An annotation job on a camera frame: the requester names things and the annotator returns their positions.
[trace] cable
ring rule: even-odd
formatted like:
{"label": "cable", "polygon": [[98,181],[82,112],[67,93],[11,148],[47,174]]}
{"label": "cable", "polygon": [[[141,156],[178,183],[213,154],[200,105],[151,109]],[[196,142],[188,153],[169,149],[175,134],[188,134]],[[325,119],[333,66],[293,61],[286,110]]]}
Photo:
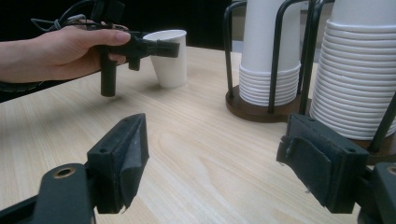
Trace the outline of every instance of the cable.
{"label": "cable", "polygon": [[[31,19],[31,22],[35,27],[37,27],[39,30],[43,32],[60,30],[63,27],[67,26],[70,21],[86,20],[84,15],[73,16],[73,14],[82,7],[90,6],[90,5],[93,6],[94,4],[95,4],[94,0],[83,0],[75,3],[69,9],[67,9],[66,12],[58,20],[44,21],[40,19]],[[39,23],[51,24],[51,26],[49,28],[43,28],[42,26],[39,25]]]}

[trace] black cable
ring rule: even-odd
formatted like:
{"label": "black cable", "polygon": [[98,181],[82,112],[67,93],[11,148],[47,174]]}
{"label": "black cable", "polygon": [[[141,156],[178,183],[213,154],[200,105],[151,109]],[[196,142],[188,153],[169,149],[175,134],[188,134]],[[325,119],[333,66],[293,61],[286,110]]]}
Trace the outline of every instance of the black cable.
{"label": "black cable", "polygon": [[[73,14],[81,9],[82,7],[94,5],[95,0],[83,0],[80,2],[75,3],[73,6],[71,6],[69,9],[66,10],[66,12],[61,16],[60,19],[55,20],[55,21],[44,21],[40,19],[31,19],[31,22],[41,31],[43,32],[51,32],[55,30],[60,30],[63,27],[65,27],[67,24],[67,20],[73,16]],[[42,26],[39,25],[39,23],[46,23],[46,24],[51,24],[50,28],[43,28]]]}

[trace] wood grain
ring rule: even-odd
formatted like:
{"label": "wood grain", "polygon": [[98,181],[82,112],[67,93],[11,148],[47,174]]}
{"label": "wood grain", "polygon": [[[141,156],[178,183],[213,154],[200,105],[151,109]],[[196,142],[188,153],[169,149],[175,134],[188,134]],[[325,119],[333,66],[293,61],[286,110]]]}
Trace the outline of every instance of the wood grain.
{"label": "wood grain", "polygon": [[[123,214],[98,223],[356,223],[333,215],[276,162],[286,123],[239,119],[225,106],[223,51],[188,48],[188,83],[159,87],[149,58],[119,66],[117,96],[100,75],[0,104],[0,209],[37,194],[41,176],[87,151],[120,119],[146,113],[148,165]],[[234,85],[241,55],[233,53]]]}

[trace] screw hole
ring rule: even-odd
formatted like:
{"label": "screw hole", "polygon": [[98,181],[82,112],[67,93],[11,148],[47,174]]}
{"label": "screw hole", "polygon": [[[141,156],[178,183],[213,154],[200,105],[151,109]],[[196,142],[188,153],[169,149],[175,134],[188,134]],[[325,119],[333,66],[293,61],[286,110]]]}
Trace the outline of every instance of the screw hole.
{"label": "screw hole", "polygon": [[66,168],[63,168],[63,169],[55,172],[55,174],[53,174],[53,177],[56,179],[65,178],[65,177],[72,175],[75,171],[76,171],[76,168],[74,168],[74,167],[66,167]]}
{"label": "screw hole", "polygon": [[390,166],[388,167],[388,171],[393,174],[396,175],[396,166]]}

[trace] paper cup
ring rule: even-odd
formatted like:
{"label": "paper cup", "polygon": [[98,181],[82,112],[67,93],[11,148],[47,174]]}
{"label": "paper cup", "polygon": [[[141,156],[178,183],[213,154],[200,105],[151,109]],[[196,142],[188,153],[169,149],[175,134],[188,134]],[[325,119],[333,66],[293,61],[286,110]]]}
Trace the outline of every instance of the paper cup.
{"label": "paper cup", "polygon": [[318,70],[318,76],[321,76],[320,78],[326,80],[329,83],[332,83],[334,85],[337,85],[337,86],[340,86],[343,88],[349,88],[354,91],[378,92],[378,94],[382,94],[382,93],[388,94],[389,92],[395,91],[395,88],[393,88],[393,87],[386,87],[386,88],[382,87],[382,86],[367,87],[367,86],[345,83],[344,80],[341,79],[336,74],[326,71],[324,69],[319,69],[319,70]]}
{"label": "paper cup", "polygon": [[[241,64],[246,69],[270,72],[273,60],[276,13],[284,0],[249,0]],[[285,11],[279,50],[279,71],[289,70],[300,61],[300,10],[293,4]]]}
{"label": "paper cup", "polygon": [[342,98],[342,99],[345,99],[348,101],[364,103],[367,106],[377,105],[377,104],[388,105],[392,98],[391,96],[390,97],[356,96],[356,95],[348,94],[345,92],[337,91],[336,89],[332,88],[331,85],[328,85],[328,83],[326,81],[323,81],[321,79],[317,79],[317,81],[318,81],[317,88],[322,88],[323,92],[327,92],[328,94],[330,94],[332,96]]}
{"label": "paper cup", "polygon": [[343,94],[354,95],[354,96],[365,96],[365,97],[385,97],[391,98],[394,94],[394,91],[368,91],[368,90],[354,90],[353,86],[343,86],[343,82],[338,82],[330,77],[323,76],[321,73],[318,73],[320,76],[317,78],[317,81],[323,81],[326,83],[326,87],[332,89],[334,91],[338,91]]}
{"label": "paper cup", "polygon": [[378,102],[371,103],[371,102],[358,102],[358,101],[348,100],[346,99],[346,97],[339,97],[332,95],[330,94],[329,91],[325,91],[323,87],[320,87],[318,85],[315,88],[318,90],[318,93],[321,94],[323,97],[345,105],[354,105],[359,107],[371,107],[371,108],[387,108],[389,106],[389,103],[378,103]]}
{"label": "paper cup", "polygon": [[[297,66],[292,67],[291,69],[288,70],[278,70],[277,71],[277,76],[278,77],[286,77],[286,76],[293,76],[295,73],[300,71],[301,65],[298,63]],[[242,64],[239,65],[239,71],[244,73],[244,75],[249,76],[249,77],[257,77],[257,78],[262,78],[262,77],[271,77],[271,71],[252,71],[244,67]]]}
{"label": "paper cup", "polygon": [[395,80],[394,74],[391,74],[391,75],[390,74],[382,74],[381,75],[381,74],[373,74],[373,73],[344,71],[344,70],[341,70],[338,68],[330,67],[324,63],[322,63],[320,66],[318,66],[318,70],[320,70],[321,72],[323,70],[326,70],[327,72],[332,72],[339,76],[354,77],[354,78],[359,78],[359,79],[363,79],[363,80],[389,80],[389,81]]}
{"label": "paper cup", "polygon": [[336,126],[349,130],[375,131],[378,128],[379,122],[381,121],[381,119],[379,119],[377,122],[373,122],[372,120],[369,120],[369,122],[367,122],[368,120],[365,120],[364,122],[356,122],[349,120],[349,118],[342,118],[337,114],[333,114],[331,111],[316,109],[314,109],[314,111],[320,114],[323,118],[336,121]]}
{"label": "paper cup", "polygon": [[325,64],[320,65],[320,73],[323,76],[332,78],[340,83],[349,84],[354,90],[396,91],[396,80],[363,80],[360,78],[346,77],[328,71],[325,68]]}
{"label": "paper cup", "polygon": [[[253,79],[251,77],[245,77],[245,75],[243,75],[242,73],[240,73],[239,80],[240,81],[244,81],[247,84],[263,86],[263,87],[266,87],[266,88],[269,88],[270,87],[270,83],[271,83],[271,78],[268,78],[268,79]],[[298,81],[298,74],[296,76],[278,78],[276,80],[276,85],[277,86],[278,85],[288,85],[290,83],[297,83],[296,81]]]}
{"label": "paper cup", "polygon": [[343,30],[335,30],[328,26],[325,27],[324,32],[328,35],[337,36],[346,39],[357,39],[357,40],[390,40],[396,39],[396,33],[362,33],[362,32],[350,32]]}
{"label": "paper cup", "polygon": [[335,117],[339,117],[342,119],[348,119],[355,122],[366,122],[370,120],[371,122],[380,122],[382,117],[384,117],[384,112],[377,112],[377,113],[363,113],[363,112],[354,112],[347,109],[342,109],[338,107],[334,107],[328,104],[325,104],[322,101],[316,100],[312,104],[313,108],[321,109],[334,115]]}
{"label": "paper cup", "polygon": [[155,74],[163,88],[176,88],[187,82],[186,34],[183,30],[166,30],[143,37],[152,41],[164,40],[180,44],[177,58],[150,56]]}
{"label": "paper cup", "polygon": [[344,71],[350,71],[350,72],[358,72],[358,73],[367,73],[367,74],[389,74],[390,76],[396,77],[396,67],[385,67],[385,66],[379,66],[379,67],[369,67],[369,66],[357,66],[357,65],[350,65],[346,63],[337,63],[334,61],[331,61],[325,57],[320,57],[319,58],[320,63],[326,63],[328,66],[333,67],[333,68],[338,68],[340,70]]}
{"label": "paper cup", "polygon": [[328,54],[326,51],[322,51],[320,53],[320,57],[325,58],[326,60],[335,62],[335,63],[343,63],[345,65],[353,65],[360,67],[394,67],[396,68],[396,62],[393,61],[368,61],[368,60],[360,60],[360,59],[347,59],[338,56],[334,56]]}
{"label": "paper cup", "polygon": [[330,21],[361,27],[395,26],[394,0],[337,0]]}
{"label": "paper cup", "polygon": [[347,105],[344,103],[340,103],[334,101],[333,99],[326,98],[320,94],[320,91],[315,90],[314,96],[312,97],[312,104],[315,104],[315,101],[321,101],[324,104],[330,105],[333,108],[338,108],[340,110],[349,111],[351,114],[360,113],[362,116],[363,114],[379,114],[385,113],[386,108],[372,108],[372,107],[361,107],[356,105]]}
{"label": "paper cup", "polygon": [[[322,122],[329,128],[333,129],[335,132],[343,135],[346,138],[349,139],[355,139],[355,140],[372,140],[376,130],[350,130],[346,128],[339,127],[337,125],[337,122],[334,122],[330,119],[323,118],[321,114],[319,114],[317,111],[313,110],[310,111],[310,116],[314,119],[317,119],[318,121]],[[391,127],[389,128],[389,131],[387,133],[387,136],[390,136],[396,131],[396,125],[395,122],[392,123]]]}
{"label": "paper cup", "polygon": [[331,20],[326,21],[326,26],[334,30],[343,30],[349,32],[361,33],[396,33],[396,25],[381,25],[381,26],[364,26],[364,25],[349,25],[334,23]]}
{"label": "paper cup", "polygon": [[359,40],[347,39],[343,37],[329,35],[324,33],[323,36],[328,42],[340,45],[355,46],[361,48],[377,48],[377,49],[394,49],[396,48],[396,39],[377,39],[377,40]]}
{"label": "paper cup", "polygon": [[396,48],[369,49],[347,45],[334,44],[323,39],[322,50],[342,58],[360,59],[366,61],[396,61]]}
{"label": "paper cup", "polygon": [[[252,105],[260,105],[260,106],[268,106],[269,104],[269,97],[254,97],[250,96],[248,94],[245,94],[244,92],[240,92],[240,96],[242,99],[244,99],[246,102],[252,104]],[[284,96],[284,97],[277,97],[275,100],[275,105],[286,105],[293,101],[293,99],[296,97],[296,94],[291,95],[291,96]]]}
{"label": "paper cup", "polygon": [[[320,117],[322,121],[330,122],[334,127],[350,130],[352,132],[374,133],[379,126],[379,122],[370,123],[370,124],[352,122],[346,119],[335,118],[332,115],[330,115],[327,111],[320,111],[314,109],[313,112],[317,115],[317,117]],[[395,123],[392,122],[391,129],[393,129],[394,127],[395,127]]]}

